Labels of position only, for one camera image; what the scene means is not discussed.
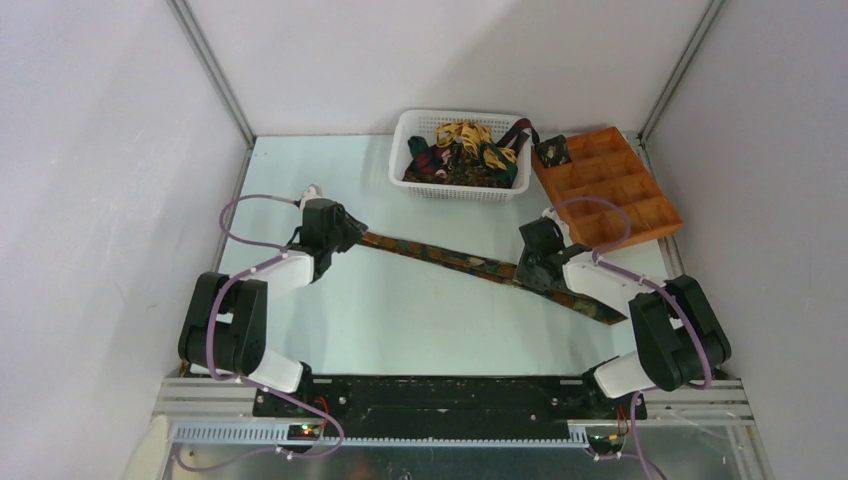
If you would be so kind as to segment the dark floral patterned tie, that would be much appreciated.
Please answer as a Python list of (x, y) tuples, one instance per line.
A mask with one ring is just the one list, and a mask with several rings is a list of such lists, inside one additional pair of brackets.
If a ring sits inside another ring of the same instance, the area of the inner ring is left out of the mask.
[(625, 320), (625, 316), (612, 307), (564, 287), (538, 290), (517, 281), (517, 266), (512, 263), (372, 232), (366, 233), (358, 244), (530, 292), (608, 326)]

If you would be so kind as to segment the orange compartment tray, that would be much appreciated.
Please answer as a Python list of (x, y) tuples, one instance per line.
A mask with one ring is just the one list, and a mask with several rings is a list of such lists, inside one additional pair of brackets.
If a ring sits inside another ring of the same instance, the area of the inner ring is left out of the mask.
[(616, 127), (566, 136), (572, 162), (532, 165), (574, 243), (602, 247), (628, 239), (622, 248), (678, 232), (683, 219), (641, 158)]

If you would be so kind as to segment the white plastic mesh basket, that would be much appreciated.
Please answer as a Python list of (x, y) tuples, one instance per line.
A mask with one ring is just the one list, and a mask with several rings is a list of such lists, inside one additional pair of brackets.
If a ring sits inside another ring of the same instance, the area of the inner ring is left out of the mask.
[(436, 144), (435, 130), (444, 123), (472, 121), (487, 125), (496, 143), (521, 117), (505, 114), (445, 110), (408, 110), (399, 117), (389, 160), (389, 179), (412, 193), (435, 199), (465, 199), (483, 202), (503, 202), (512, 199), (528, 188), (532, 170), (533, 147), (526, 144), (517, 156), (517, 177), (508, 189), (413, 183), (402, 180), (407, 164), (412, 160), (407, 141), (411, 136), (423, 137), (428, 144)]

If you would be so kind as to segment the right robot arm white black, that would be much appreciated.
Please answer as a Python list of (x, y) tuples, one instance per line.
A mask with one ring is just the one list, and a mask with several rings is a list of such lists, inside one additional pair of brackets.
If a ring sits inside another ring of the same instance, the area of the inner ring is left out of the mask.
[(581, 392), (585, 411), (606, 418), (622, 396), (684, 385), (710, 386), (732, 355), (730, 342), (696, 279), (656, 280), (608, 262), (591, 248), (566, 245), (560, 222), (540, 217), (519, 229), (524, 247), (516, 271), (534, 290), (562, 287), (622, 314), (635, 348), (596, 367)]

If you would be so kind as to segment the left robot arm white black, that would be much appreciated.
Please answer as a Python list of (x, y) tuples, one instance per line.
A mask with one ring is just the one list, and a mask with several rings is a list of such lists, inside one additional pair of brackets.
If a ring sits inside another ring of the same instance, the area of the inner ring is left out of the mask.
[(302, 380), (304, 363), (269, 347), (269, 304), (319, 280), (333, 256), (350, 250), (368, 227), (342, 204), (321, 196), (292, 204), (301, 223), (286, 243), (270, 244), (270, 258), (232, 275), (211, 271), (198, 277), (177, 352), (215, 379), (277, 390), (278, 404), (299, 417), (314, 408), (316, 390)]

